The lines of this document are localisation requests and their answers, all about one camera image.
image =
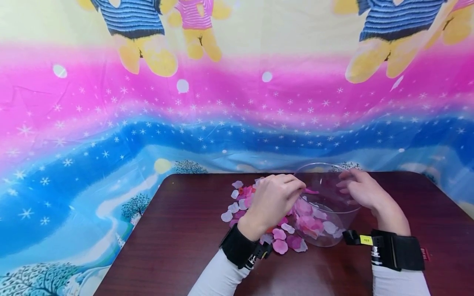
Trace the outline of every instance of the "blue striped shirt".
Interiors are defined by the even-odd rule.
[[[121,0],[118,8],[113,7],[109,0],[91,0],[94,7],[102,13],[111,34],[129,36],[133,32],[164,34],[163,24],[159,15],[160,0]]]
[[[427,30],[445,2],[404,0],[395,5],[393,0],[357,0],[359,15],[369,10],[359,40],[378,37],[392,41]]]

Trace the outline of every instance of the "colorful backdrop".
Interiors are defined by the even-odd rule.
[[[0,296],[92,295],[173,173],[410,170],[474,216],[473,13],[4,0]]]

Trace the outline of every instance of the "cartoon bear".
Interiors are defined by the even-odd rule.
[[[443,43],[454,45],[469,37],[473,30],[474,0],[459,0],[427,43],[431,47],[442,36]]]
[[[86,10],[100,11],[122,61],[129,72],[138,74],[143,57],[156,75],[170,77],[178,62],[167,48],[159,15],[160,5],[173,0],[77,0]]]
[[[188,56],[198,60],[204,52],[214,61],[220,61],[222,52],[217,45],[211,17],[227,19],[232,8],[223,0],[174,0],[175,6],[168,22],[173,27],[182,26]]]
[[[442,10],[441,17],[446,17],[455,1],[335,0],[332,4],[336,14],[362,15],[368,11],[358,49],[346,70],[349,82],[361,83],[385,61],[387,77],[400,75],[426,44],[438,13]]]

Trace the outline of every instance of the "striped shirt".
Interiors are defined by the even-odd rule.
[[[381,38],[387,41],[428,30],[443,3],[447,0],[357,0],[359,15],[367,10],[364,29],[359,40]]]
[[[128,38],[164,34],[159,15],[160,0],[121,0],[115,8],[109,0],[91,0],[100,10],[109,32]]]
[[[198,5],[204,7],[199,11]],[[214,0],[179,0],[175,8],[181,13],[183,29],[205,30],[212,28],[210,17]]]
[[[454,10],[461,9],[461,8],[464,8],[464,7],[467,7],[467,6],[469,6],[469,5],[473,5],[473,4],[474,4],[474,0],[459,0],[459,1],[454,5],[453,11],[454,11]]]

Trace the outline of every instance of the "white circle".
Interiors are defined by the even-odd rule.
[[[53,73],[59,78],[66,78],[67,76],[66,68],[58,64],[53,65]]]
[[[178,89],[178,93],[184,93],[189,91],[189,83],[186,79],[179,79],[176,83],[176,88]]]
[[[263,73],[263,75],[262,75],[262,81],[263,82],[270,82],[270,80],[272,80],[272,78],[273,78],[272,73],[268,72],[268,71]]]

